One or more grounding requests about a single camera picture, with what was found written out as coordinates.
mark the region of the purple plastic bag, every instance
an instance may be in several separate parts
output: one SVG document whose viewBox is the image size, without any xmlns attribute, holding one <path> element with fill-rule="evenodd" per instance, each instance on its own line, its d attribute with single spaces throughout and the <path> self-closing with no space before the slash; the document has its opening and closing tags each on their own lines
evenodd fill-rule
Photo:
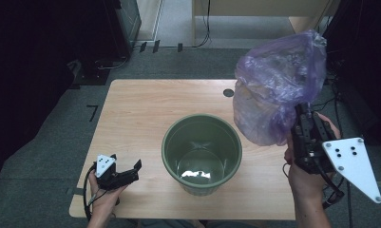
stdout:
<svg viewBox="0 0 381 228">
<path fill-rule="evenodd" d="M 311 103 L 326 78 L 326 40 L 314 30 L 251 49 L 238 60 L 235 124 L 258 145 L 283 145 L 295 106 Z"/>
</svg>

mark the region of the human hand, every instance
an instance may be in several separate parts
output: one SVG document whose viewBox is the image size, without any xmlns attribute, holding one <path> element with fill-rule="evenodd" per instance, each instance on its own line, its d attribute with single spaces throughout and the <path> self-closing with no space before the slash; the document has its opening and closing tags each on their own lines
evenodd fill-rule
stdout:
<svg viewBox="0 0 381 228">
<path fill-rule="evenodd" d="M 319 113 L 321 120 L 329 122 L 334 135 L 341 138 L 339 130 L 333 122 Z M 295 203 L 295 218 L 299 228 L 328 228 L 331 227 L 322 206 L 324 179 L 317 174 L 308 174 L 294 164 L 294 145 L 292 135 L 287 137 L 288 148 L 284 159 L 291 165 L 288 173 Z"/>
<path fill-rule="evenodd" d="M 319 118 L 330 124 L 334 135 L 341 138 L 340 131 L 335 127 L 333 122 L 326 116 L 317 113 Z M 294 145 L 292 135 L 287 137 L 288 148 L 285 151 L 284 159 L 291 165 L 289 170 L 288 181 L 293 190 L 294 196 L 301 196 L 307 199 L 317 199 L 322 196 L 322 189 L 326 183 L 320 175 L 308 174 L 297 165 L 294 165 Z"/>
<path fill-rule="evenodd" d="M 99 189 L 94 171 L 89 174 L 89 183 L 91 195 L 96 194 L 96 200 L 92 203 L 92 217 L 87 227 L 106 227 L 120 194 L 128 185 L 106 192 Z"/>
</svg>

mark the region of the wooden table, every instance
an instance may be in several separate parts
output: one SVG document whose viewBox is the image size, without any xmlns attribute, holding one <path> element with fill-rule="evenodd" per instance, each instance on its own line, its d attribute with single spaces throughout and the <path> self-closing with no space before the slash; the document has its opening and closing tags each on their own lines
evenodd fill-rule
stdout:
<svg viewBox="0 0 381 228">
<path fill-rule="evenodd" d="M 84 185 L 98 154 L 117 154 L 117 171 L 143 162 L 140 180 L 121 194 L 118 218 L 134 219 L 295 219 L 294 202 L 282 173 L 284 146 L 258 146 L 238 131 L 243 158 L 236 175 L 206 197 L 186 193 L 162 163 L 162 139 L 176 120 L 195 113 L 231 124 L 236 80 L 116 80 L 111 84 L 77 187 Z M 83 218 L 82 196 L 69 208 Z"/>
</svg>

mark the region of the wire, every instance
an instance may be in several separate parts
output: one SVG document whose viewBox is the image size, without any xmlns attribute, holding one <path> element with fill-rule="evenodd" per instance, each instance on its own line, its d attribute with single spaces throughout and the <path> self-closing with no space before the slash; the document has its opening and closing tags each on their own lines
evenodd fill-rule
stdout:
<svg viewBox="0 0 381 228">
<path fill-rule="evenodd" d="M 355 34 L 353 40 L 349 43 L 348 46 L 343 47 L 343 48 L 340 48 L 340 49 L 338 49 L 338 50 L 327 51 L 327 54 L 336 53 L 336 52 L 343 51 L 343 50 L 345 50 L 345 49 L 351 48 L 352 45 L 353 45 L 353 43 L 355 43 L 355 42 L 358 40 L 359 27 L 360 27 L 360 25 L 361 25 L 361 17 L 362 17 L 362 11 L 363 11 L 363 8 L 364 8 L 364 0 L 361 0 L 361 8 L 360 8 L 360 10 L 359 10 L 358 23 L 357 23 L 357 27 L 358 27 L 358 29 L 356 30 L 356 34 Z"/>
<path fill-rule="evenodd" d="M 337 188 L 339 188 L 343 182 L 344 182 L 344 178 L 341 178 L 340 182 L 337 185 Z M 332 192 L 332 194 L 329 196 L 329 199 L 331 199 L 334 196 L 334 194 L 335 194 L 335 192 Z"/>
<path fill-rule="evenodd" d="M 88 206 L 92 205 L 96 200 L 98 200 L 99 198 L 101 198 L 102 196 L 104 196 L 105 194 L 107 193 L 107 190 L 104 191 L 98 198 L 94 199 L 94 200 L 91 200 L 88 204 Z"/>
<path fill-rule="evenodd" d="M 336 94 L 336 91 L 334 91 L 334 88 L 332 87 L 333 93 L 335 96 L 338 96 L 338 93 Z M 335 117 L 337 119 L 338 123 L 338 129 L 340 131 L 341 139 L 343 138 L 343 129 L 342 125 L 339 119 L 339 112 L 338 112 L 338 105 L 337 105 L 337 98 L 334 100 L 334 111 L 335 111 Z M 351 202 L 351 184 L 349 181 L 347 181 L 347 207 L 348 207 L 348 219 L 350 223 L 350 228 L 353 228 L 353 223 L 352 223 L 352 202 Z"/>
<path fill-rule="evenodd" d="M 315 110 L 313 110 L 313 111 L 321 111 L 321 110 L 323 110 L 329 102 L 334 101 L 334 100 L 335 100 L 335 97 L 329 99 L 329 100 L 326 101 L 325 103 L 322 103 L 322 104 L 314 104 L 313 107 L 316 107 L 316 106 L 321 106 L 321 107 L 320 107 L 319 109 L 315 109 Z"/>
<path fill-rule="evenodd" d="M 124 61 L 122 61 L 119 65 L 117 66 L 98 66 L 98 69 L 115 69 L 115 68 L 119 68 L 121 66 L 123 66 L 125 64 L 125 62 L 127 62 L 128 58 L 124 57 Z M 100 63 L 102 60 L 97 60 L 95 61 L 95 65 Z"/>
<path fill-rule="evenodd" d="M 319 170 L 320 176 L 323 178 L 325 182 L 334 190 L 332 196 L 333 198 L 328 198 L 326 201 L 323 202 L 323 208 L 327 209 L 329 206 L 339 202 L 343 197 L 344 193 L 332 182 L 332 180 L 327 176 L 326 172 L 323 170 L 323 168 L 320 165 L 319 158 L 314 158 L 314 163 L 316 164 L 316 167 Z"/>
<path fill-rule="evenodd" d="M 84 188 L 83 188 L 84 211 L 86 212 L 86 218 L 88 219 L 88 221 L 90 221 L 91 213 L 89 210 L 89 205 L 86 204 L 86 185 L 88 182 L 89 174 L 94 169 L 95 169 L 95 164 L 92 164 L 92 166 L 89 168 L 88 172 L 86 173 L 86 178 L 84 179 Z"/>
<path fill-rule="evenodd" d="M 211 0 L 208 0 L 208 9 L 207 9 L 207 21 L 205 22 L 205 17 L 204 15 L 202 16 L 202 21 L 204 22 L 205 27 L 207 28 L 207 33 L 205 34 L 204 40 L 201 42 L 201 44 L 197 46 L 192 46 L 192 48 L 199 48 L 207 43 L 208 40 L 211 40 L 210 37 L 210 10 L 211 10 Z"/>
<path fill-rule="evenodd" d="M 212 39 L 210 37 L 210 11 L 211 11 L 211 0 L 208 0 L 208 8 L 207 8 L 206 19 L 205 19 L 205 15 L 202 16 L 202 21 L 204 22 L 204 25 L 207 28 L 207 33 L 205 34 L 205 37 L 202 40 L 202 42 L 199 45 L 197 45 L 197 46 L 183 46 L 182 48 L 199 48 L 199 47 L 202 47 L 205 44 L 207 44 L 208 40 L 210 42 L 212 42 Z M 137 48 L 140 48 L 140 47 L 141 46 L 135 46 L 135 47 L 133 47 L 133 49 L 137 49 Z M 161 47 L 161 46 L 159 46 L 159 48 L 178 48 L 178 47 L 174 47 L 174 46 L 164 46 L 164 47 Z"/>
<path fill-rule="evenodd" d="M 282 165 L 282 172 L 284 173 L 285 177 L 288 178 L 288 174 L 285 172 L 285 166 L 287 165 L 288 163 L 284 163 L 284 165 Z"/>
</svg>

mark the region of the white triangular marker plate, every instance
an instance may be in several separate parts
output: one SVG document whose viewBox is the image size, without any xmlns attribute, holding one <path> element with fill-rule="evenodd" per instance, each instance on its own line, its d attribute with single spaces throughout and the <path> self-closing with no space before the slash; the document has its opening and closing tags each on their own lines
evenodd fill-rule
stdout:
<svg viewBox="0 0 381 228">
<path fill-rule="evenodd" d="M 95 176 L 99 178 L 106 170 L 116 161 L 105 155 L 98 155 L 98 160 L 96 161 L 96 174 Z"/>
<path fill-rule="evenodd" d="M 371 162 L 361 138 L 328 141 L 322 144 L 334 169 L 376 203 L 381 202 Z"/>
</svg>

